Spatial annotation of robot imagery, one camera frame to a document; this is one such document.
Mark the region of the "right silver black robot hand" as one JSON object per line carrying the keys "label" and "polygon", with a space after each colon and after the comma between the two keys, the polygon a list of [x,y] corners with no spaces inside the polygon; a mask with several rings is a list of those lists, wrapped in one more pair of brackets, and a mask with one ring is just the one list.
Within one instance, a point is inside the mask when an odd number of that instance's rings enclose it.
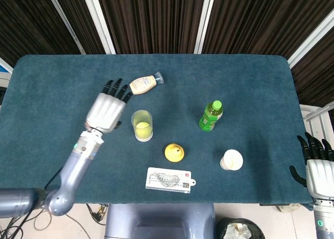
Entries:
{"label": "right silver black robot hand", "polygon": [[306,177],[301,177],[294,166],[289,166],[293,179],[307,188],[314,199],[333,200],[333,148],[325,140],[318,140],[308,132],[306,139],[298,135],[302,148]]}

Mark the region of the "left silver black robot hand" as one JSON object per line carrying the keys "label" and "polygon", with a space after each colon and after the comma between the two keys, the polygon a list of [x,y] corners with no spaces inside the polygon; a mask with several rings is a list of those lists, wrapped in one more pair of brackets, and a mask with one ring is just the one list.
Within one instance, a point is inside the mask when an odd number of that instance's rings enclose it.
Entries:
{"label": "left silver black robot hand", "polygon": [[89,110],[85,128],[97,130],[103,134],[110,133],[121,124],[120,118],[133,93],[127,91],[129,85],[120,87],[122,79],[109,80],[98,94]]}

